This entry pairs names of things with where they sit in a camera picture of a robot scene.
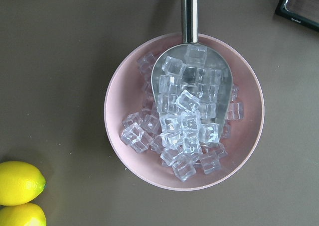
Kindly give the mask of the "pink bowl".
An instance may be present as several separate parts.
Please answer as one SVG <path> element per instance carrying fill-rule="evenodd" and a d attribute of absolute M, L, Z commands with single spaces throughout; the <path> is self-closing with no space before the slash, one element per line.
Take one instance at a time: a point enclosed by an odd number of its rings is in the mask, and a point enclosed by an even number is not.
<path fill-rule="evenodd" d="M 148 115 L 147 123 L 134 122 L 124 127 L 123 120 L 142 108 L 144 77 L 138 60 L 147 54 L 163 65 L 185 62 L 188 47 L 181 54 L 167 53 L 181 43 L 180 34 L 154 38 L 133 50 L 116 69 L 109 83 L 104 122 L 110 144 L 119 159 L 138 177 L 160 188 L 191 191 L 213 186 L 237 172 L 254 151 L 264 122 L 264 99 L 259 81 L 247 61 L 232 47 L 207 35 L 199 41 L 204 49 L 225 60 L 219 85 L 195 81 L 195 88 L 208 87 L 223 94 L 231 77 L 239 88 L 236 101 L 221 97 L 201 102 L 190 91 L 160 94 L 157 115 Z"/>

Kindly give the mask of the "metal ice scoop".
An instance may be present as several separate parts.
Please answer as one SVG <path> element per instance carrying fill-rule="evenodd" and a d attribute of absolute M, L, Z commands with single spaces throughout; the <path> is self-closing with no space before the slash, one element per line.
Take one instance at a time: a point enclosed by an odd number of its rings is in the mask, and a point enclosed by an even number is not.
<path fill-rule="evenodd" d="M 199 112 L 202 143 L 219 142 L 231 100 L 233 78 L 226 60 L 198 39 L 197 0 L 181 0 L 182 43 L 157 59 L 151 76 L 157 108 L 163 96 L 172 93 L 175 106 L 184 112 Z"/>

